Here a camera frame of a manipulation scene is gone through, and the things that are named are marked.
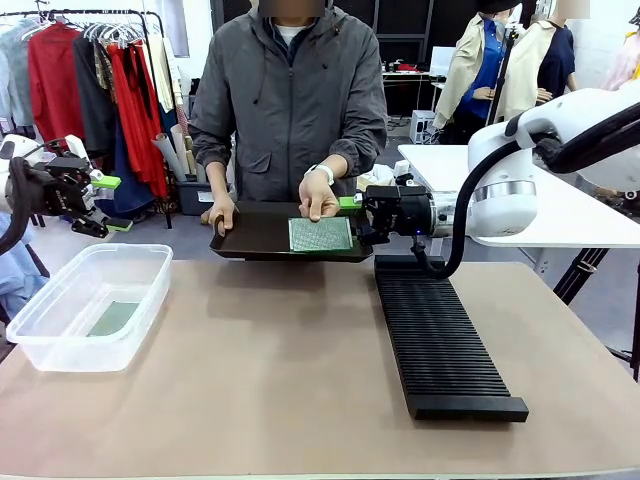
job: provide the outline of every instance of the white table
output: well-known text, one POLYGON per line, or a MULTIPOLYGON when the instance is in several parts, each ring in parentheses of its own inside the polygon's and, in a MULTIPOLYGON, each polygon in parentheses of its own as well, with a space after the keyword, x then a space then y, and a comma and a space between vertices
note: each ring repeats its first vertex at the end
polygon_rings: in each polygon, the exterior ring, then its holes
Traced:
MULTIPOLYGON (((458 191, 469 175, 466 146, 401 145, 417 180, 433 191, 458 191)), ((538 216, 512 237, 474 238, 489 247, 540 248, 536 272, 549 267, 549 248, 640 248, 640 225, 535 167, 538 216)))

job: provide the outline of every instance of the clear plastic container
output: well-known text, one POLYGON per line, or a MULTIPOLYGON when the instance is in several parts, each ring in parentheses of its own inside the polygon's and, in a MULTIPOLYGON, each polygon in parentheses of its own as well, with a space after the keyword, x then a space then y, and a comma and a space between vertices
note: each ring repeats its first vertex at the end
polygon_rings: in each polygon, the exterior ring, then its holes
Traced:
POLYGON ((123 370, 169 290, 173 250, 100 244, 83 250, 7 327, 38 370, 123 370))

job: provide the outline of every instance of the paper roll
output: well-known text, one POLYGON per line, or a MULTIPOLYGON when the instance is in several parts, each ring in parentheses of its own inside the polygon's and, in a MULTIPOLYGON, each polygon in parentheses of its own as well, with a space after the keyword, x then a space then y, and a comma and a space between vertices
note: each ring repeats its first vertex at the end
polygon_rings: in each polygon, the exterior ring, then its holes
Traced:
POLYGON ((153 144, 156 146, 158 150, 162 152, 165 161, 169 165, 169 168, 176 176, 179 182, 186 182, 187 177, 185 176, 185 171, 180 164, 180 160, 178 160, 178 156, 176 155, 175 150, 171 146, 171 141, 169 137, 161 133, 156 136, 156 139, 153 141, 153 144))
POLYGON ((207 172, 204 167, 199 163, 196 163, 196 171, 198 172, 198 182, 207 183, 207 172))
POLYGON ((191 173, 195 175, 195 170, 191 171, 189 168, 189 162, 187 161, 187 148, 184 143, 182 127, 180 127, 180 125, 174 125, 171 127, 171 136, 173 137, 173 143, 176 146, 176 155, 178 156, 178 160, 180 160, 184 173, 191 173))
POLYGON ((198 169, 196 168, 196 159, 194 158, 191 150, 187 150, 187 162, 189 163, 189 170, 197 175, 198 169))

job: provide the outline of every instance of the hand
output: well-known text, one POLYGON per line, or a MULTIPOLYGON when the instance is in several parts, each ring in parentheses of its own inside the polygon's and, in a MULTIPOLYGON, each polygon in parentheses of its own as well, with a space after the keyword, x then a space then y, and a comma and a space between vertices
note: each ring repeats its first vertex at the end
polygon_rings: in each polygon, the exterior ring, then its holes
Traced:
POLYGON ((538 89, 538 103, 547 103, 553 100, 553 95, 544 88, 538 89))
POLYGON ((213 202, 213 207, 209 210, 209 225, 215 228, 215 221, 220 215, 224 217, 224 222, 218 227, 218 233, 223 235, 227 230, 233 229, 233 212, 236 205, 228 194, 220 195, 213 202))
POLYGON ((304 177, 300 184, 300 213, 312 222, 322 217, 335 217, 340 204, 329 186, 329 178, 322 170, 315 170, 304 177))
POLYGON ((493 100, 495 94, 495 90, 489 87, 482 87, 473 92, 473 98, 475 98, 476 100, 493 100))

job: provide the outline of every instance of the window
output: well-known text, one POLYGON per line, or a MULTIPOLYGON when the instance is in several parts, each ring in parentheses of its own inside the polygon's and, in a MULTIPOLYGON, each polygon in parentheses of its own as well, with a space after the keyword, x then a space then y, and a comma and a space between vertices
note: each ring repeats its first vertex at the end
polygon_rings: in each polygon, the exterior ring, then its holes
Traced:
POLYGON ((188 57, 189 39, 183 0, 147 0, 145 4, 147 9, 158 13, 162 18, 164 33, 171 41, 174 55, 188 57))

